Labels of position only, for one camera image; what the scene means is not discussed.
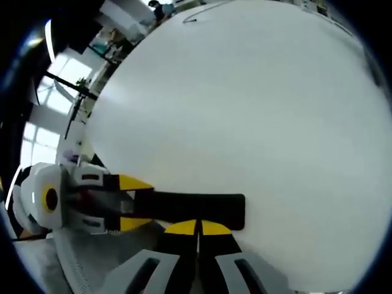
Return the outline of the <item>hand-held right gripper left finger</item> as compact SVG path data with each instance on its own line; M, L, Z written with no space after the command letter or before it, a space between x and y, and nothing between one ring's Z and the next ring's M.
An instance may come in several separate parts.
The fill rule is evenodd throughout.
M121 265L119 293L190 293L196 249L195 220L167 227L152 250L143 249Z

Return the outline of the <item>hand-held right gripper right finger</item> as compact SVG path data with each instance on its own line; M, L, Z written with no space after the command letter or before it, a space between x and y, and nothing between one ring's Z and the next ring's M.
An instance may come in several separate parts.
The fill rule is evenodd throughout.
M205 293L269 293L257 258L222 224L200 222L199 270Z

